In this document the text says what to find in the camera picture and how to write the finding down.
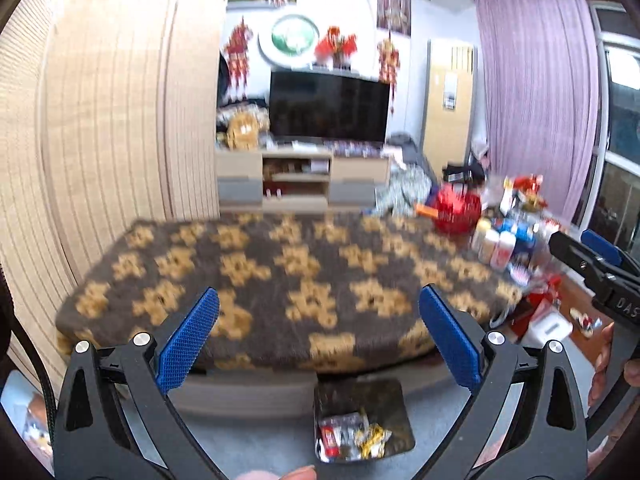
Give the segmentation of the gold foil wrapper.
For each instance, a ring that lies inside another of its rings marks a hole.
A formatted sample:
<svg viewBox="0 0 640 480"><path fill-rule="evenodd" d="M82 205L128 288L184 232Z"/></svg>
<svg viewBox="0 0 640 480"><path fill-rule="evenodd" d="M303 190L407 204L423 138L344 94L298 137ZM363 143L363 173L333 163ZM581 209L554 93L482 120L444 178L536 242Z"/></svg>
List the gold foil wrapper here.
<svg viewBox="0 0 640 480"><path fill-rule="evenodd" d="M379 424L363 425L355 431L357 460L378 460L386 454L386 444L393 433Z"/></svg>

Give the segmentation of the silver snack wrapper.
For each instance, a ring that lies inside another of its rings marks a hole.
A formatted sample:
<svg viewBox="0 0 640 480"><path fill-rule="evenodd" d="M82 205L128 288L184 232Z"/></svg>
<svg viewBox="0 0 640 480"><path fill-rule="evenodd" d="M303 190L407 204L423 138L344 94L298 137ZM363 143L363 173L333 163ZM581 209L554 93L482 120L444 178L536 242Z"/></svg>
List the silver snack wrapper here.
<svg viewBox="0 0 640 480"><path fill-rule="evenodd" d="M322 463L356 462L355 431L364 425L360 413L336 415L317 424L316 452Z"/></svg>

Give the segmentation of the black trash bin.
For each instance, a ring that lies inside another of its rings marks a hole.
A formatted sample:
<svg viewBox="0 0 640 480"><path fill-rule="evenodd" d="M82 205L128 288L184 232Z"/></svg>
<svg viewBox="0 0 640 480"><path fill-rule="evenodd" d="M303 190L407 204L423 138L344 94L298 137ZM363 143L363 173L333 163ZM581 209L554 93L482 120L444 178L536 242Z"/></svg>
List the black trash bin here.
<svg viewBox="0 0 640 480"><path fill-rule="evenodd" d="M314 452L320 462L384 460L415 446L397 379L322 382L314 387Z"/></svg>

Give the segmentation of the red plastic basket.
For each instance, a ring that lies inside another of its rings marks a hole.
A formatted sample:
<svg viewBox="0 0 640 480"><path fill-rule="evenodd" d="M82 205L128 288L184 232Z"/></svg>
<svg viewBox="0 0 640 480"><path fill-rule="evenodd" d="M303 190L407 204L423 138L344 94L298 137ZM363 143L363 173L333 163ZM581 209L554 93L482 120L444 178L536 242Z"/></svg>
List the red plastic basket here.
<svg viewBox="0 0 640 480"><path fill-rule="evenodd" d="M433 205L438 211L435 228L445 234L469 234L482 215L480 196L466 188L458 190L451 184L443 184L439 188Z"/></svg>

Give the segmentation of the bear pattern brown blanket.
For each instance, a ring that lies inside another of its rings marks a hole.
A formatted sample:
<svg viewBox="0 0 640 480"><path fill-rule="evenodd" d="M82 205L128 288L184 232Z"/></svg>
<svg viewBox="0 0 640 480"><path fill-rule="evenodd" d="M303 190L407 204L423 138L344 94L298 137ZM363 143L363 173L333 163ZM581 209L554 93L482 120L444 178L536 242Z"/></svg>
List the bear pattern brown blanket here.
<svg viewBox="0 0 640 480"><path fill-rule="evenodd" d="M219 318L196 364L350 373L424 356L418 296L435 285L482 325L521 289L423 218L228 214L140 220L58 310L58 348L122 344L188 310L208 288Z"/></svg>

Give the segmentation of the purple curtain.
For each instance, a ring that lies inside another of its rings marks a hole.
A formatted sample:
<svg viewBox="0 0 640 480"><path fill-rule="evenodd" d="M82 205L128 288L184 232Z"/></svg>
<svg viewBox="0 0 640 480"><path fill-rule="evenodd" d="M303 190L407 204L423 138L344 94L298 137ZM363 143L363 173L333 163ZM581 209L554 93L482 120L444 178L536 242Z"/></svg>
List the purple curtain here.
<svg viewBox="0 0 640 480"><path fill-rule="evenodd" d="M600 104L587 0L475 0L486 134L494 174L540 174L555 216L570 220L588 174Z"/></svg>

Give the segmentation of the standing air conditioner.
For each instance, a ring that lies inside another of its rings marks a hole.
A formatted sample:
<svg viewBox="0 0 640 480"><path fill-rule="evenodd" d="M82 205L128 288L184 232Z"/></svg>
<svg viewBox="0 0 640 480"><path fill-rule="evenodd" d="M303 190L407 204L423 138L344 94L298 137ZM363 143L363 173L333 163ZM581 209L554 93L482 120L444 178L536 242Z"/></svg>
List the standing air conditioner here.
<svg viewBox="0 0 640 480"><path fill-rule="evenodd" d="M472 44L450 38L430 42L422 151L437 180L450 162L462 164L468 154L475 69Z"/></svg>

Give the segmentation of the TV cabinet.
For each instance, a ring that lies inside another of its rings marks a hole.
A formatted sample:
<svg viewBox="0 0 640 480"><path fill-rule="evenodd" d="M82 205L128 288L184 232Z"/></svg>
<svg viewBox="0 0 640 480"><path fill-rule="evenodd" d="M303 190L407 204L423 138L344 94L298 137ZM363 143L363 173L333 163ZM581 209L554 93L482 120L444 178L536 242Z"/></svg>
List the TV cabinet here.
<svg viewBox="0 0 640 480"><path fill-rule="evenodd" d="M216 179L223 212L363 211L390 180L390 160L337 156L326 148L219 150Z"/></svg>

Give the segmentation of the yellow backpack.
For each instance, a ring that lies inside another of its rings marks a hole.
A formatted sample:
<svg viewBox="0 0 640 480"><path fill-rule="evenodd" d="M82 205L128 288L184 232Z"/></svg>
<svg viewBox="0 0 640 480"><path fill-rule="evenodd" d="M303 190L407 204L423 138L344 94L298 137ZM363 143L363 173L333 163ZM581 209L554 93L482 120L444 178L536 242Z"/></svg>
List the yellow backpack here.
<svg viewBox="0 0 640 480"><path fill-rule="evenodd" d="M259 122L254 114L250 112L236 113L228 125L228 148L235 151L256 150L259 131Z"/></svg>

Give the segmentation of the woven folding screen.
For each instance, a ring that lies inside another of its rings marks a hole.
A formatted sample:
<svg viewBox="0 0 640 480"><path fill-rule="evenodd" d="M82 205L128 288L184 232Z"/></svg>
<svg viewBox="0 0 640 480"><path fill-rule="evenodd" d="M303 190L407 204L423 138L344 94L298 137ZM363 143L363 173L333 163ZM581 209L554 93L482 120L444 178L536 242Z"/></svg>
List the woven folding screen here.
<svg viewBox="0 0 640 480"><path fill-rule="evenodd" d="M14 0L1 29L1 265L55 387L55 317L138 219L219 212L226 0Z"/></svg>

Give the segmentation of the black television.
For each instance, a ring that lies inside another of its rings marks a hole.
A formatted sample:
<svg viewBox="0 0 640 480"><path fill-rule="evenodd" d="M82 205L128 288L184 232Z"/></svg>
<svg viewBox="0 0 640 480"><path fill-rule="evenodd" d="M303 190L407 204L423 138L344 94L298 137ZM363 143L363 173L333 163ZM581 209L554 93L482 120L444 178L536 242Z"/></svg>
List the black television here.
<svg viewBox="0 0 640 480"><path fill-rule="evenodd" d="M380 144L390 86L320 70L276 70L270 77L269 125L277 138Z"/></svg>

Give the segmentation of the round lotus wall picture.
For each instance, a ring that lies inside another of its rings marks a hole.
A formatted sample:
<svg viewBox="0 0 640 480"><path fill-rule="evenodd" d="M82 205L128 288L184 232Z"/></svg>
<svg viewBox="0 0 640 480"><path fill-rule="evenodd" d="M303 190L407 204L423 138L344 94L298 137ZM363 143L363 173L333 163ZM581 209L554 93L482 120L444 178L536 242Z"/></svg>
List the round lotus wall picture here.
<svg viewBox="0 0 640 480"><path fill-rule="evenodd" d="M314 48L320 39L318 26L299 12L275 15L258 35L260 52L274 66L298 70L316 62Z"/></svg>

